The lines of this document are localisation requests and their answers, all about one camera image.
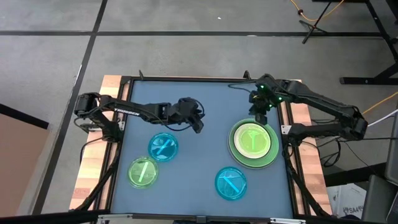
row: robotic arm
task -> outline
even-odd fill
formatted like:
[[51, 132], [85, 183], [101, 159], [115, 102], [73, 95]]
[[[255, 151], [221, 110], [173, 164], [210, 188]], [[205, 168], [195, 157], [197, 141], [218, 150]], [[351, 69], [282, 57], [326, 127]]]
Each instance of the robotic arm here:
[[201, 121], [205, 116], [204, 111], [198, 109], [201, 103], [193, 98], [181, 98], [178, 103], [150, 103], [141, 105], [124, 100], [112, 98], [99, 93], [84, 93], [77, 99], [74, 113], [78, 118], [90, 119], [102, 129], [103, 139], [109, 142], [119, 142], [122, 131], [116, 121], [110, 121], [103, 114], [104, 111], [117, 111], [119, 113], [138, 116], [151, 124], [182, 124], [187, 123], [196, 133], [203, 128]]
[[292, 124], [286, 130], [286, 137], [292, 146], [299, 146], [306, 137], [341, 136], [347, 140], [361, 140], [365, 135], [368, 122], [362, 117], [356, 106], [345, 105], [312, 92], [306, 85], [293, 80], [276, 80], [265, 74], [256, 80], [257, 91], [252, 91], [249, 112], [256, 121], [267, 123], [267, 111], [286, 101], [305, 103], [335, 117], [333, 124], [304, 126]]

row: black table frame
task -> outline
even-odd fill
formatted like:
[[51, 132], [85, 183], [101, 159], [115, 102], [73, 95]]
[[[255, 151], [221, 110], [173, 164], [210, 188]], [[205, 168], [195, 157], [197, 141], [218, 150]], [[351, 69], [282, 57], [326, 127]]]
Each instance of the black table frame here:
[[[144, 77], [141, 71], [139, 72], [138, 77], [130, 77], [130, 76], [123, 76], [121, 78], [120, 86], [119, 86], [119, 91], [118, 91], [118, 99], [122, 98], [123, 90], [125, 88], [125, 85], [128, 85], [128, 94], [127, 94], [127, 101], [131, 100], [132, 96], [132, 89], [134, 87], [134, 82], [135, 81], [140, 81], [140, 82], [221, 82], [221, 83], [239, 83], [239, 82], [245, 82], [250, 80], [250, 76], [248, 72], [244, 73], [243, 78], [205, 78], [205, 77]], [[292, 110], [290, 109], [290, 105], [287, 104], [287, 116], [289, 122], [293, 121], [293, 115], [292, 115]], [[282, 117], [282, 108], [280, 106], [277, 107], [277, 112], [278, 112], [278, 118], [279, 118], [279, 123], [280, 125], [284, 124], [284, 120]], [[119, 113], [115, 112], [113, 114], [113, 121], [116, 121], [118, 119]], [[123, 118], [121, 121], [127, 122], [128, 117], [123, 114]], [[110, 184], [109, 184], [109, 189], [108, 189], [108, 195], [106, 197], [106, 202], [105, 202], [105, 209], [106, 210], [111, 210], [111, 205], [113, 201], [113, 195], [114, 195], [114, 188], [116, 185], [116, 176], [118, 172], [118, 164], [119, 164], [119, 158], [121, 155], [121, 149], [123, 145], [123, 139], [120, 143], [117, 143], [116, 147], [116, 167], [115, 171], [110, 177]], [[101, 173], [99, 179], [104, 176], [105, 172], [107, 171], [107, 167], [109, 165], [109, 158], [111, 156], [111, 148], [112, 144], [107, 143], [106, 145], [106, 150], [105, 150], [105, 157], [103, 160], [103, 165], [101, 168]], [[297, 147], [293, 148], [294, 150], [294, 158], [295, 158], [295, 163], [297, 164], [297, 173], [299, 177], [301, 178], [302, 181], [304, 181], [304, 175], [303, 175], [303, 170], [302, 170], [302, 163], [300, 159], [300, 154], [299, 154], [299, 149]], [[298, 207], [297, 207], [297, 199], [296, 199], [296, 194], [295, 194], [295, 189], [294, 189], [294, 181], [293, 178], [291, 178], [290, 174], [287, 172], [287, 163], [286, 163], [286, 173], [287, 173], [287, 180], [288, 180], [288, 186], [289, 186], [289, 195], [290, 195], [290, 201], [291, 201], [291, 207], [292, 207], [292, 213], [294, 216], [299, 214]], [[94, 201], [94, 207], [93, 210], [98, 210], [100, 209], [100, 201], [101, 201], [101, 196], [102, 192], [98, 194]], [[304, 214], [310, 215], [310, 206], [308, 202], [306, 201], [305, 197], [302, 195], [303, 198], [303, 207], [304, 207]], [[139, 214], [141, 218], [144, 219], [172, 219], [172, 220], [185, 220], [185, 221], [191, 221], [191, 220], [206, 220], [207, 222], [210, 221], [218, 221], [218, 222], [241, 222], [240, 220], [245, 220], [245, 222], [269, 222], [269, 218], [256, 218], [256, 217], [214, 217], [214, 216], [195, 216], [195, 215], [159, 215], [159, 214]]]
[[[340, 0], [312, 0], [314, 2], [340, 2]], [[398, 78], [391, 78], [391, 76], [398, 73], [398, 53], [394, 48], [392, 43], [392, 39], [384, 29], [383, 24], [380, 21], [379, 16], [373, 8], [373, 5], [369, 0], [347, 0], [345, 2], [354, 2], [354, 3], [365, 3], [369, 9], [370, 14], [374, 22], [376, 23], [377, 28], [379, 29], [379, 33], [381, 37], [386, 42], [392, 57], [394, 58], [394, 64], [382, 71], [380, 74], [375, 77], [340, 77], [339, 81], [344, 85], [398, 85]]]

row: wooden board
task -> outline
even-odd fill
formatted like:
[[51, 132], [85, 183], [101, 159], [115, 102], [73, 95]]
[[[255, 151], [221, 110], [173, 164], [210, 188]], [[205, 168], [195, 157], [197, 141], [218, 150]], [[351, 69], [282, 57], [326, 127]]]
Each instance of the wooden board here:
[[[120, 75], [105, 75], [99, 93], [103, 95], [111, 95], [112, 97], [117, 97], [120, 85]], [[123, 91], [123, 99], [126, 99], [127, 88]], [[308, 111], [308, 106], [304, 104], [291, 104], [293, 119], [295, 123], [303, 123], [305, 125], [311, 125], [310, 113]], [[282, 104], [282, 112], [284, 114], [285, 124], [287, 122], [287, 115], [285, 110], [285, 105]], [[107, 112], [106, 116], [108, 119], [112, 118], [113, 113]], [[100, 131], [95, 133], [90, 133], [88, 135], [87, 141], [101, 137], [102, 133]], [[316, 144], [314, 138], [306, 138], [304, 141]], [[98, 141], [86, 146], [85, 152], [83, 154], [83, 160], [81, 162], [80, 170], [76, 180], [75, 191], [72, 196], [72, 201], [70, 203], [70, 209], [79, 206], [84, 199], [90, 194], [95, 185], [99, 181], [101, 167], [103, 163], [104, 153], [106, 148], [106, 142]], [[113, 159], [114, 150], [116, 145], [113, 144], [111, 159]], [[328, 194], [326, 191], [325, 180], [323, 178], [322, 166], [319, 160], [318, 151], [311, 145], [301, 144], [299, 147], [300, 157], [302, 160], [302, 167], [305, 179], [305, 185], [308, 190], [314, 196], [315, 200], [322, 206], [322, 208], [329, 214], [331, 214], [331, 207], [329, 203]], [[100, 208], [105, 207], [105, 200], [108, 194], [108, 183], [105, 185]], [[298, 212], [304, 214], [301, 193], [297, 185], [295, 185], [295, 192], [297, 198]]]

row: stacked plates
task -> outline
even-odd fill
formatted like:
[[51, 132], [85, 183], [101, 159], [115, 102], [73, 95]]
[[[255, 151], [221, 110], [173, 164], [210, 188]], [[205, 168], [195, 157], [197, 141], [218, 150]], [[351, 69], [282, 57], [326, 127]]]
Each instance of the stacked plates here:
[[236, 123], [228, 134], [228, 148], [232, 157], [241, 165], [261, 169], [277, 157], [279, 141], [275, 131], [254, 119]]

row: black stand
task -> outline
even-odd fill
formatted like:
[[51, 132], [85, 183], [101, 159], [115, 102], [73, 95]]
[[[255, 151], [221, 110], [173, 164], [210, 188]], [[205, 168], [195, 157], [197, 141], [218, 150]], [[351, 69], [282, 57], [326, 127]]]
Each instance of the black stand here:
[[325, 183], [327, 187], [339, 186], [350, 183], [358, 183], [368, 181], [369, 177], [376, 174], [384, 177], [386, 171], [386, 163], [374, 164], [369, 167], [345, 170], [334, 174], [325, 175]]
[[371, 15], [373, 17], [373, 20], [376, 23], [377, 28], [379, 29], [382, 38], [384, 39], [384, 41], [386, 41], [386, 44], [391, 51], [391, 54], [395, 60], [395, 63], [373, 78], [341, 77], [340, 83], [341, 84], [351, 84], [351, 85], [398, 85], [398, 78], [390, 78], [391, 76], [393, 76], [394, 74], [396, 74], [398, 72], [397, 51], [395, 50], [390, 37], [388, 36], [386, 30], [384, 29], [383, 25], [381, 24], [381, 21], [380, 21], [379, 17], [377, 16], [370, 1], [366, 1], [365, 4], [368, 7], [369, 12], [371, 13]]
[[326, 6], [326, 8], [323, 10], [323, 12], [321, 13], [321, 15], [319, 16], [318, 20], [315, 22], [314, 25], [309, 24], [309, 23], [307, 23], [307, 22], [304, 22], [304, 21], [302, 21], [302, 20], [299, 21], [301, 24], [307, 25], [308, 28], [310, 28], [310, 31], [308, 32], [307, 36], [305, 36], [305, 38], [303, 39], [303, 42], [302, 42], [303, 44], [305, 44], [305, 43], [307, 42], [308, 38], [310, 38], [310, 36], [311, 36], [311, 34], [312, 34], [312, 32], [313, 32], [314, 30], [320, 31], [320, 32], [322, 32], [322, 33], [324, 33], [324, 34], [327, 33], [327, 32], [324, 31], [323, 29], [319, 29], [319, 28], [317, 27], [317, 25], [318, 25], [319, 21], [322, 19], [322, 17], [323, 17], [323, 15], [324, 15], [324, 13], [326, 12], [326, 10], [329, 8], [330, 4], [331, 4], [331, 1], [328, 3], [328, 5]]

